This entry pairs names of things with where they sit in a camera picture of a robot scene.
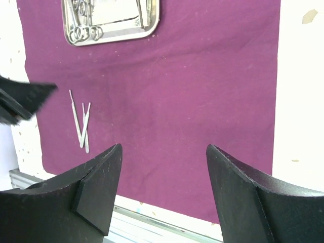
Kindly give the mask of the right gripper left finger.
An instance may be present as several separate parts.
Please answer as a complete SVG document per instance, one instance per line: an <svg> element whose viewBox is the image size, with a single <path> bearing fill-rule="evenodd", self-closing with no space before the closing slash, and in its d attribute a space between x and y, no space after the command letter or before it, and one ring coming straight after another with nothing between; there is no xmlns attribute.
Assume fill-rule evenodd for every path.
<svg viewBox="0 0 324 243"><path fill-rule="evenodd" d="M1 242L103 242L123 161L115 144L88 162L25 189L1 192Z"/></svg>

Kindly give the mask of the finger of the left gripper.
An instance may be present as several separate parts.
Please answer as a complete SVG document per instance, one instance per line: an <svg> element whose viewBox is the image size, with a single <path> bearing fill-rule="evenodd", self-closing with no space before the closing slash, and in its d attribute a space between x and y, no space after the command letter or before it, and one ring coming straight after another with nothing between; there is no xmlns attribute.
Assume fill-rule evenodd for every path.
<svg viewBox="0 0 324 243"><path fill-rule="evenodd" d="M53 83L25 83L1 77L1 123L30 120L57 90Z"/></svg>

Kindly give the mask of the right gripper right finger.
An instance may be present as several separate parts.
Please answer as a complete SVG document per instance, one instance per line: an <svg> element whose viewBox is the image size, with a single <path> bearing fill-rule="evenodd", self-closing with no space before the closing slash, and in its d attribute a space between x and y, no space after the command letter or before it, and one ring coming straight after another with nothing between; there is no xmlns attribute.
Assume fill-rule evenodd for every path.
<svg viewBox="0 0 324 243"><path fill-rule="evenodd" d="M224 242L323 242L323 192L277 179L212 144L206 156Z"/></svg>

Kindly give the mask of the steel scalpel handle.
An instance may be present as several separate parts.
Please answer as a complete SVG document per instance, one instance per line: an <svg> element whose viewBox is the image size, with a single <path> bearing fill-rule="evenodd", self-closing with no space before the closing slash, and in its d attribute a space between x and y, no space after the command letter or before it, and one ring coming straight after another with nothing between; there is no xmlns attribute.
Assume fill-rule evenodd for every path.
<svg viewBox="0 0 324 243"><path fill-rule="evenodd" d="M81 142L82 135L81 135L81 132L80 132L79 122L78 122L78 118L77 118L77 111L76 111L76 107L75 107L75 103L74 103L74 99L73 99L71 90L69 90L69 95L70 95L70 99L71 99L71 107L72 107L73 118L74 118L74 123L75 123L75 128L76 128L78 141Z"/></svg>
<svg viewBox="0 0 324 243"><path fill-rule="evenodd" d="M82 109L83 109L83 125L85 125L86 112L85 112L85 105L84 105L84 103L82 103ZM89 138L88 138L88 131L86 131L84 146L85 146L85 151L86 151L86 153L89 153Z"/></svg>
<svg viewBox="0 0 324 243"><path fill-rule="evenodd" d="M86 135L86 131L88 130L88 123L89 123L89 117L90 117L90 108L91 108L91 103L88 103L88 108L87 110L85 110L86 112L86 120L85 120L85 125L83 125L83 129L81 132L82 138L81 138L81 142L79 143L80 148L84 148L84 142L85 142L85 135Z"/></svg>

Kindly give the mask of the purple surgical cloth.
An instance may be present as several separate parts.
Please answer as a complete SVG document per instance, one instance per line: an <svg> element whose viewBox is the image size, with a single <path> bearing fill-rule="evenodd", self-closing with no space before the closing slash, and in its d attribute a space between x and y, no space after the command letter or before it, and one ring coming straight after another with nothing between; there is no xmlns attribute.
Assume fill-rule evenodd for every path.
<svg viewBox="0 0 324 243"><path fill-rule="evenodd" d="M46 172L123 146L118 194L218 223L206 148L272 171L280 1L162 1L155 33L73 47L59 1L18 1L31 81L58 86L37 114ZM89 153L80 132L91 103Z"/></svg>

